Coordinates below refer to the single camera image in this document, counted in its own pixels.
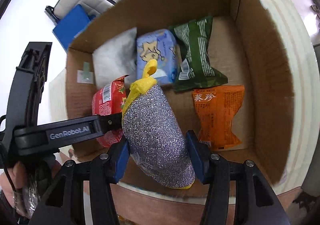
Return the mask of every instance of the metal bolt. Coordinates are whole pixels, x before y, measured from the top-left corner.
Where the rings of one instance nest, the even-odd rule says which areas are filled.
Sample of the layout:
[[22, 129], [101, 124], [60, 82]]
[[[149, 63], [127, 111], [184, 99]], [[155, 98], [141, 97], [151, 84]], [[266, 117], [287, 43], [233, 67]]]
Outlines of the metal bolt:
[[101, 160], [106, 160], [106, 159], [108, 159], [108, 157], [109, 157], [109, 155], [108, 155], [107, 153], [103, 153], [103, 154], [101, 154], [101, 155], [99, 156], [99, 158], [100, 158]]
[[211, 154], [211, 159], [213, 160], [219, 160], [220, 156], [218, 154]]
[[253, 162], [253, 161], [251, 161], [251, 160], [247, 160], [247, 161], [245, 161], [245, 164], [246, 164], [247, 166], [249, 166], [249, 167], [254, 166], [254, 162]]
[[72, 160], [68, 160], [65, 162], [66, 167], [70, 167], [73, 166], [73, 161]]

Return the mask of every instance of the orange snack package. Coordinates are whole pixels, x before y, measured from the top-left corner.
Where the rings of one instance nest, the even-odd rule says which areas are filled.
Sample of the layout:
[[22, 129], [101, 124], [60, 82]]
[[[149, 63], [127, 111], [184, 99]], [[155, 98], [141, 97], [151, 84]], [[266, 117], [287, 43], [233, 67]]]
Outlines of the orange snack package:
[[200, 142], [211, 150], [226, 149], [241, 144], [231, 132], [231, 123], [242, 106], [244, 86], [217, 86], [192, 92], [195, 109], [201, 123]]

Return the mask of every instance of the blue package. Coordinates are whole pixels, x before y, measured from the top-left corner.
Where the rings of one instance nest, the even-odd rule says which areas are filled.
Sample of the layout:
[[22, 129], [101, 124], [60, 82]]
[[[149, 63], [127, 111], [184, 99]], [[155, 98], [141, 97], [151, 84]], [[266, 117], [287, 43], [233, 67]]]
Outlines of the blue package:
[[65, 51], [74, 37], [84, 30], [90, 23], [90, 18], [81, 5], [76, 5], [60, 20], [53, 29], [53, 33], [59, 40]]
[[157, 71], [152, 75], [160, 85], [171, 84], [177, 76], [177, 41], [166, 29], [147, 33], [137, 38], [137, 79], [148, 61], [156, 59]]

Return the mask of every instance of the hand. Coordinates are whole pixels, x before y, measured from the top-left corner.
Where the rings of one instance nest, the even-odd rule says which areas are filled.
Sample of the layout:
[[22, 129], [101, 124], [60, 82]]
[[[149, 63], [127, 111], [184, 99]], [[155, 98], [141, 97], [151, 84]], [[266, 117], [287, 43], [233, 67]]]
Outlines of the hand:
[[[61, 168], [61, 165], [59, 164], [59, 162], [55, 161], [53, 168], [51, 170], [52, 177], [55, 177], [55, 175], [59, 172], [60, 168]], [[26, 168], [22, 162], [17, 162], [13, 168], [9, 168], [8, 173], [16, 189], [21, 189], [23, 188], [23, 186], [27, 184], [28, 175], [27, 175]], [[3, 193], [8, 203], [12, 207], [14, 207], [13, 191], [7, 179], [7, 176], [5, 175], [4, 172], [0, 175], [0, 186], [3, 190]]]

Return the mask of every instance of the green snack package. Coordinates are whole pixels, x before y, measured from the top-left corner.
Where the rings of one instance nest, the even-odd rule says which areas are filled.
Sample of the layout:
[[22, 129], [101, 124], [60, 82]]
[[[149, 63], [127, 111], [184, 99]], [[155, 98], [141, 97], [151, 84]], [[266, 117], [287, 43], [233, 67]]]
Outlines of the green snack package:
[[220, 86], [228, 78], [210, 66], [208, 43], [212, 29], [212, 16], [171, 26], [180, 45], [182, 63], [173, 84], [175, 91]]

